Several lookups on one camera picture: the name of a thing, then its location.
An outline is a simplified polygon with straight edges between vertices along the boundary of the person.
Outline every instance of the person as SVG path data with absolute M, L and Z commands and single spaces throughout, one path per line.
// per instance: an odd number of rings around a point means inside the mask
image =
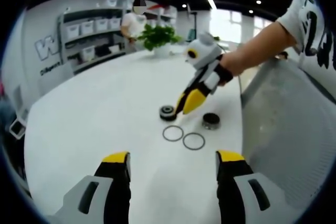
M 278 54 L 278 58 L 280 60 L 287 60 L 288 59 L 288 53 L 286 51 L 282 51 L 281 53 Z
M 137 51 L 141 44 L 137 42 L 137 37 L 145 30 L 147 18 L 144 15 L 146 2 L 144 0 L 134 0 L 132 11 L 123 16 L 121 22 L 121 33 L 127 39 L 126 48 L 130 51 Z
M 224 54 L 220 64 L 233 76 L 238 76 L 278 52 L 297 46 L 304 58 L 314 57 L 320 67 L 334 72 L 333 41 L 332 32 L 325 28 L 323 13 L 315 0 L 292 0 L 283 16 L 236 51 Z

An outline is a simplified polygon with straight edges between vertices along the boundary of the t-shirt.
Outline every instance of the t-shirt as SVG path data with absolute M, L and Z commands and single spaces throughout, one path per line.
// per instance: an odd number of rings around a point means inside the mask
M 336 47 L 315 0 L 293 0 L 277 20 L 296 39 L 299 66 L 336 98 Z
M 122 19 L 121 26 L 129 27 L 129 34 L 132 37 L 137 37 L 145 30 L 147 18 L 145 15 L 136 13 L 127 13 Z

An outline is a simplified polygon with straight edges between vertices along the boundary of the black o-ring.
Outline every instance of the black o-ring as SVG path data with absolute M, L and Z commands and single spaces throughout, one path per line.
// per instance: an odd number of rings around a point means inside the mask
M 198 147 L 198 148 L 190 148 L 189 146 L 187 146 L 187 145 L 185 144 L 185 139 L 186 139 L 186 137 L 189 136 L 189 135 L 197 135 L 197 136 L 200 136 L 200 137 L 202 138 L 202 140 L 203 140 L 203 144 L 202 144 L 200 147 Z M 200 149 L 202 149 L 202 148 L 204 147 L 204 145 L 205 145 L 205 138 L 204 138 L 204 136 L 200 135 L 199 133 L 191 132 L 191 133 L 186 134 L 186 135 L 183 137 L 182 142 L 183 142 L 184 147 L 186 147 L 187 149 L 189 149 L 189 150 L 191 150 L 191 151 L 198 151 L 198 150 L 200 150 Z
M 181 130 L 182 135 L 181 135 L 178 139 L 173 139 L 173 140 L 172 140 L 172 139 L 167 138 L 167 137 L 164 135 L 164 132 L 165 132 L 166 130 L 168 130 L 169 128 L 178 128 L 179 130 Z M 166 139 L 166 140 L 169 141 L 169 142 L 177 142 L 178 140 L 180 140 L 180 139 L 183 138 L 183 135 L 184 135 L 184 131 L 183 131 L 183 129 L 182 129 L 181 127 L 179 127 L 179 126 L 176 126 L 176 125 L 169 125 L 169 126 L 166 127 L 166 128 L 163 130 L 163 132 L 162 132 L 162 136 L 163 136 L 163 138 Z

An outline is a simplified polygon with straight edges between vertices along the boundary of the black strap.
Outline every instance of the black strap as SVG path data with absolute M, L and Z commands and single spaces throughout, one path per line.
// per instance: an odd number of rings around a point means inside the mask
M 229 70 L 223 68 L 221 64 L 218 64 L 216 68 L 214 69 L 214 71 L 219 75 L 221 82 L 223 81 L 229 82 L 233 78 L 232 73 Z

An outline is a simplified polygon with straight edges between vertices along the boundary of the white table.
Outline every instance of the white table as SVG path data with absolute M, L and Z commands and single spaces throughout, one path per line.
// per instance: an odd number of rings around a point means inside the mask
M 234 78 L 188 115 L 170 124 L 201 133 L 206 144 L 190 151 L 182 140 L 162 137 L 169 123 L 159 107 L 175 103 L 194 74 L 181 55 L 157 59 L 147 51 L 111 60 L 61 84 L 29 114 L 25 165 L 30 193 L 44 215 L 54 214 L 64 194 L 93 175 L 112 153 L 131 153 L 131 224 L 220 223 L 215 152 L 242 151 L 239 81 Z M 217 131 L 202 115 L 219 114 Z

